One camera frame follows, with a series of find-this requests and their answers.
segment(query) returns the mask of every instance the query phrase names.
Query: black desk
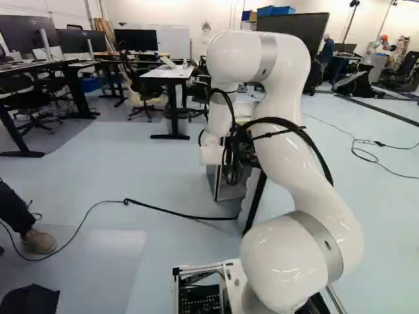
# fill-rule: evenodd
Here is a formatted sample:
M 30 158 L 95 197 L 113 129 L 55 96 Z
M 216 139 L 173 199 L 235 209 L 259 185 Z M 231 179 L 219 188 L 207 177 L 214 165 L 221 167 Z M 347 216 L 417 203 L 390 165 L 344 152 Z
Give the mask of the black desk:
M 33 63 L 19 63 L 10 66 L 8 69 L 0 68 L 0 77 L 7 77 L 20 73 L 27 73 L 39 69 L 62 71 L 66 78 L 70 92 L 74 99 L 74 103 L 76 104 L 78 110 L 77 113 L 69 113 L 67 115 L 62 116 L 62 118 L 94 119 L 96 118 L 95 115 L 99 115 L 99 113 L 90 112 L 87 100 L 82 90 L 81 82 L 77 74 L 80 69 L 84 68 L 84 66 L 81 64 L 80 66 L 78 66 L 77 62 L 78 60 L 60 60 L 51 62 L 40 61 Z M 33 152 L 28 149 L 22 136 L 20 135 L 20 132 L 16 129 L 16 126 L 14 125 L 14 122 L 10 117 L 7 108 L 3 105 L 0 105 L 0 120 L 2 121 L 3 125 L 6 127 L 13 141 L 19 148 L 18 151 L 0 152 L 0 156 L 41 158 L 45 155 L 44 152 Z
M 180 134 L 178 130 L 176 85 L 182 85 L 182 103 L 186 104 L 185 86 L 186 82 L 191 78 L 193 70 L 193 66 L 183 69 L 182 65 L 178 65 L 174 70 L 158 67 L 140 76 L 142 80 L 157 81 L 159 84 L 166 84 L 168 87 L 169 105 L 172 116 L 172 134 L 151 135 L 151 139 L 190 139 L 188 135 Z
M 119 99 L 113 106 L 115 108 L 118 108 L 121 106 L 124 101 L 126 101 L 128 98 L 124 97 L 124 89 L 122 88 L 122 83 L 119 77 L 119 65 L 121 64 L 120 60 L 100 60 L 100 68 L 103 71 L 103 74 L 105 75 L 108 83 L 109 88 L 111 89 L 111 95 L 100 95 L 99 98 L 117 98 Z M 117 92 L 115 90 L 114 81 L 112 78 L 112 73 L 114 72 L 115 76 L 117 77 L 117 86 L 118 86 L 118 92 L 119 95 L 117 95 Z
M 87 67 L 97 67 L 100 64 L 98 61 L 73 62 L 63 66 L 61 71 L 66 78 L 67 85 L 73 96 L 74 104 L 77 107 L 77 113 L 67 113 L 64 118 L 78 118 L 78 119 L 96 119 L 100 113 L 93 113 L 87 103 L 86 96 L 82 87 L 82 82 L 79 78 L 79 71 Z

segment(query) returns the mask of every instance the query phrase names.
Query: desk leg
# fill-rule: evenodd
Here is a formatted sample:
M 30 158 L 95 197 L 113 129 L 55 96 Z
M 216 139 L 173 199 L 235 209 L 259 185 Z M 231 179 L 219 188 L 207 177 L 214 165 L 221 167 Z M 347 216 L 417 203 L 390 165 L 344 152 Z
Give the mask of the desk leg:
M 345 64 L 345 61 L 346 61 L 346 59 L 344 59 L 344 58 L 340 58 L 340 59 L 342 59 L 342 60 L 339 62 L 339 66 L 336 70 L 335 77 L 333 78 L 333 81 L 332 81 L 332 87 L 333 88 L 335 87 L 335 83 L 336 83 L 337 79 L 339 79 L 340 72 L 342 72 L 342 68 L 343 68 L 343 66 Z
M 102 95 L 102 96 L 99 96 L 99 97 L 100 98 L 120 98 L 120 100 L 118 100 L 117 103 L 113 105 L 115 108 L 118 108 L 119 106 L 121 106 L 124 103 L 124 101 L 126 101 L 128 99 L 127 97 L 124 97 L 124 90 L 122 88 L 122 83 L 121 83 L 121 79 L 120 79 L 120 75 L 119 75 L 119 73 L 120 73 L 119 64 L 118 63 L 113 64 L 113 72 L 114 72 L 115 76 L 117 77 L 117 85 L 118 85 L 119 95 L 117 95 L 115 87 L 113 85 L 114 82 L 113 82 L 113 79 L 112 79 L 112 76 L 111 76 L 111 72 L 108 68 L 108 65 L 106 65 L 105 68 L 107 69 L 107 77 L 108 77 L 108 80 L 109 80 L 109 87 L 111 88 L 112 94 L 111 95 Z
M 71 95 L 73 96 L 74 104 L 76 104 L 78 110 L 77 113 L 67 113 L 62 118 L 96 119 L 95 116 L 99 116 L 100 113 L 90 112 L 81 80 L 77 74 L 79 71 L 71 69 L 70 67 L 64 67 L 62 71 L 67 80 L 67 85 L 70 89 Z
M 182 107 L 187 108 L 188 95 L 186 94 L 186 82 L 182 83 Z
M 168 84 L 168 96 L 170 113 L 172 114 L 172 134 L 151 135 L 151 139 L 184 139 L 189 140 L 188 135 L 179 134 L 177 120 L 177 102 L 176 102 L 176 85 Z
M 105 97 L 109 97 L 109 96 L 113 96 L 116 97 L 117 93 L 115 92 L 115 86 L 113 84 L 113 79 L 112 79 L 112 73 L 111 73 L 111 65 L 109 63 L 102 63 L 103 65 L 103 72 L 107 78 L 107 81 L 109 83 L 109 88 L 111 89 L 111 95 L 102 95 L 99 96 L 100 98 L 105 98 Z
M 45 155 L 44 152 L 32 152 L 28 149 L 22 136 L 16 129 L 12 118 L 9 116 L 9 112 L 2 105 L 0 105 L 0 119 L 12 137 L 13 141 L 20 149 L 20 151 L 0 152 L 0 156 L 41 158 Z

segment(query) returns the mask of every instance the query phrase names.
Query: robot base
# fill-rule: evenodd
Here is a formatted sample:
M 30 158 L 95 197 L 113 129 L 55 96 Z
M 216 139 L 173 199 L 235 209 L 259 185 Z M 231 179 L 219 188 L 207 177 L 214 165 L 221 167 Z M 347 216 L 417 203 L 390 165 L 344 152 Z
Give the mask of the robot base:
M 219 278 L 216 285 L 196 284 L 215 274 Z M 275 314 L 261 303 L 248 285 L 240 259 L 205 266 L 175 267 L 172 280 L 173 314 Z M 345 313 L 341 307 L 338 311 Z M 296 313 L 330 314 L 319 294 L 311 297 Z

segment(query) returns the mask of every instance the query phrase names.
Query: floor cable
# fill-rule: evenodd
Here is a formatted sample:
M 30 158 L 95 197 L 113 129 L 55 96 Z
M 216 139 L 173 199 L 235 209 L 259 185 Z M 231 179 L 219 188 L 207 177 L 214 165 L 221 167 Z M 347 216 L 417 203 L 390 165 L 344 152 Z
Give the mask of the floor cable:
M 385 165 L 383 165 L 383 164 L 380 163 L 380 159 L 377 156 L 375 156 L 373 153 L 371 153 L 371 152 L 369 152 L 369 151 L 367 151 L 365 149 L 356 147 L 356 144 L 360 144 L 360 145 L 375 145 L 375 146 L 378 146 L 378 147 L 388 147 L 388 148 L 400 149 L 400 150 L 410 150 L 410 149 L 414 149 L 417 146 L 419 146 L 419 143 L 417 143 L 417 144 L 415 144 L 415 145 L 413 145 L 411 147 L 396 147 L 396 146 L 391 146 L 391 145 L 384 144 L 384 143 L 382 143 L 380 141 L 372 141 L 370 139 L 357 139 L 357 138 L 355 138 L 355 136 L 353 134 L 351 134 L 351 133 L 349 133 L 347 131 L 344 131 L 344 130 L 338 128 L 337 126 L 335 126 L 332 123 L 328 123 L 326 121 L 323 121 L 323 120 L 321 120 L 321 119 L 319 119 L 319 118 L 317 118 L 315 116 L 312 116 L 310 114 L 303 113 L 303 115 L 304 116 L 308 116 L 309 118 L 312 118 L 314 120 L 317 120 L 317 121 L 319 121 L 319 122 L 321 122 L 323 124 L 327 124 L 328 126 L 331 126 L 332 128 L 338 130 L 341 133 L 344 133 L 346 135 L 349 135 L 352 138 L 351 152 L 356 157 L 358 157 L 358 158 L 360 158 L 362 160 L 365 160 L 366 162 L 370 162 L 372 164 L 376 164 L 376 165 L 384 168 L 386 171 L 388 171 L 388 172 L 390 172 L 390 173 L 392 173 L 394 175 L 397 175 L 398 177 L 402 177 L 402 178 L 406 178 L 406 179 L 419 179 L 419 177 L 410 176 L 410 175 L 402 175 L 400 173 L 396 173 L 396 172 L 388 169 Z
M 101 204 L 112 204 L 112 203 L 122 203 L 125 206 L 129 205 L 130 203 L 134 204 L 134 205 L 138 205 L 138 206 L 142 206 L 142 207 L 147 207 L 150 209 L 154 209 L 156 211 L 160 211 L 162 213 L 167 213 L 170 215 L 174 215 L 174 216 L 178 216 L 178 217 L 182 217 L 182 218 L 186 218 L 186 219 L 192 219 L 192 220 L 206 220 L 206 221 L 232 221 L 232 220 L 237 220 L 238 219 L 238 215 L 234 216 L 234 217 L 201 217 L 201 216 L 192 216 L 192 215 L 186 215 L 186 214 L 181 214 L 181 213 L 176 213 L 175 211 L 169 211 L 167 209 L 163 209 L 157 206 L 152 206 L 146 203 L 142 203 L 140 201 L 136 201 L 133 200 L 131 198 L 126 198 L 123 201 L 116 201 L 116 200 L 106 200 L 106 201 L 99 201 L 96 204 L 94 204 L 93 206 L 91 206 L 91 208 L 89 208 L 89 210 L 86 212 L 86 214 L 84 215 L 83 220 L 81 221 L 81 223 L 79 224 L 78 228 L 76 229 L 75 233 L 73 234 L 73 236 L 70 238 L 70 240 L 68 240 L 67 242 L 65 242 L 57 251 L 54 251 L 53 253 L 46 255 L 42 258 L 27 258 L 25 257 L 17 248 L 16 243 L 13 239 L 12 233 L 11 231 L 7 228 L 6 224 L 4 224 L 2 221 L 0 221 L 0 225 L 2 225 L 4 227 L 4 229 L 7 231 L 10 240 L 12 242 L 13 248 L 16 251 L 16 253 L 24 260 L 28 261 L 28 262 L 40 262 L 42 260 L 46 260 L 47 258 L 50 258 L 56 254 L 58 254 L 59 252 L 61 252 L 62 250 L 64 250 L 76 237 L 76 235 L 78 234 L 78 232 L 80 231 L 80 229 L 82 228 L 84 222 L 87 219 L 87 216 L 90 214 L 90 212 L 93 210 L 93 208 L 95 208 L 98 205 Z M 39 218 L 37 219 L 40 220 L 42 218 L 41 214 L 38 213 L 32 213 L 33 216 L 37 215 Z

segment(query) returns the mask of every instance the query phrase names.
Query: another robot arm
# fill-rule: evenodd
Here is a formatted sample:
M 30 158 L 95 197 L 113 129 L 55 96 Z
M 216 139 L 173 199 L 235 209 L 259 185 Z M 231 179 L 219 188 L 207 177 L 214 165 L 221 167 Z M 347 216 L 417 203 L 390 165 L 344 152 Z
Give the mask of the another robot arm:
M 376 54 L 377 48 L 380 45 L 382 45 L 382 48 L 387 51 L 394 51 L 397 48 L 395 45 L 390 46 L 387 35 L 380 35 L 375 41 L 371 41 L 368 44 L 367 51 L 365 52 L 361 63 L 367 65 L 371 64 L 371 59 Z
M 290 35 L 230 30 L 217 34 L 207 50 L 213 86 L 235 91 L 239 82 L 262 82 L 267 95 L 254 119 L 280 117 L 301 126 L 301 94 L 310 70 L 304 43 Z M 221 94 L 209 106 L 209 137 L 202 158 L 218 152 L 232 122 Z M 252 136 L 285 130 L 256 124 Z M 284 186 L 295 211 L 254 226 L 242 241 L 242 265 L 251 288 L 270 310 L 293 313 L 309 297 L 350 272 L 361 260 L 361 226 L 316 166 L 310 147 L 295 133 L 254 141 L 269 179 Z

